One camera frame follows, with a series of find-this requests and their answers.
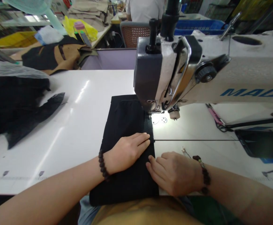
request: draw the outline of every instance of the chair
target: chair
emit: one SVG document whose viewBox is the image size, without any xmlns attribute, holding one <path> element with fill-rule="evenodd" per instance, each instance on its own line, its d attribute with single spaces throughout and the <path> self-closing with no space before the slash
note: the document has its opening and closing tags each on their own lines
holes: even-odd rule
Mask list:
<svg viewBox="0 0 273 225">
<path fill-rule="evenodd" d="M 123 42 L 126 48 L 136 48 L 139 37 L 149 37 L 149 23 L 123 21 L 120 23 Z"/>
</svg>

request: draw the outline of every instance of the beaded bracelet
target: beaded bracelet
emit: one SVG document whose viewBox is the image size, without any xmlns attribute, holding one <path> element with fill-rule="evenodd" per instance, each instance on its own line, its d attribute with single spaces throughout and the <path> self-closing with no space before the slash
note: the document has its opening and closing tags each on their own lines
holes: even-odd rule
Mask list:
<svg viewBox="0 0 273 225">
<path fill-rule="evenodd" d="M 106 180 L 108 182 L 110 180 L 110 175 L 106 171 L 102 149 L 99 151 L 99 163 L 100 163 L 100 168 L 101 168 L 101 172 L 104 177 L 104 180 Z"/>
<path fill-rule="evenodd" d="M 209 176 L 209 173 L 207 171 L 207 169 L 205 168 L 205 165 L 204 163 L 202 162 L 200 156 L 193 156 L 193 159 L 197 160 L 199 163 L 200 163 L 200 166 L 202 167 L 202 173 L 203 173 L 203 183 L 207 186 L 207 185 L 210 185 L 210 176 Z M 201 189 L 201 192 L 204 194 L 204 195 L 207 195 L 209 190 L 207 187 L 203 187 Z"/>
</svg>

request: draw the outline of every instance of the stack of fabric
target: stack of fabric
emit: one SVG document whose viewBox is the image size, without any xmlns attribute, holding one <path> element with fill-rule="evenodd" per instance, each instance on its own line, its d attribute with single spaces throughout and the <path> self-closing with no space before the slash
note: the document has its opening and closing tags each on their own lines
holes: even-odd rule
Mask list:
<svg viewBox="0 0 273 225">
<path fill-rule="evenodd" d="M 108 7 L 108 0 L 77 0 L 68 13 L 70 18 L 81 19 L 96 28 L 98 32 L 111 24 L 113 17 L 112 8 L 110 12 Z"/>
</svg>

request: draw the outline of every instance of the pink bottle cap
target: pink bottle cap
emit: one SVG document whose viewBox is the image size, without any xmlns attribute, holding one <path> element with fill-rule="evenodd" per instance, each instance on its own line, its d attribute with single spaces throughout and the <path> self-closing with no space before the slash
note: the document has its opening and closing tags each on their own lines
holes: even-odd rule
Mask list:
<svg viewBox="0 0 273 225">
<path fill-rule="evenodd" d="M 74 23 L 74 27 L 77 29 L 77 30 L 83 30 L 85 28 L 84 24 L 81 22 L 81 21 L 77 21 Z"/>
</svg>

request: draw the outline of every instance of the yellow plastic bag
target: yellow plastic bag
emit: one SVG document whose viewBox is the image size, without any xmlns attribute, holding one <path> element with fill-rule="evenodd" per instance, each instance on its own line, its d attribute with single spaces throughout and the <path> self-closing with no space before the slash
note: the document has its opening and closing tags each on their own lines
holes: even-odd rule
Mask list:
<svg viewBox="0 0 273 225">
<path fill-rule="evenodd" d="M 78 21 L 81 21 L 84 24 L 85 29 L 86 29 L 87 34 L 88 34 L 88 37 L 89 37 L 89 40 L 91 42 L 97 40 L 98 31 L 95 28 L 93 28 L 91 25 L 87 24 L 83 20 L 72 19 L 72 18 L 68 18 L 67 16 L 65 16 L 64 21 L 62 23 L 63 23 L 63 26 L 64 26 L 66 32 L 68 33 L 68 35 L 70 37 L 76 38 L 75 34 L 74 34 L 74 32 L 75 32 L 74 31 L 74 23 L 78 22 Z"/>
</svg>

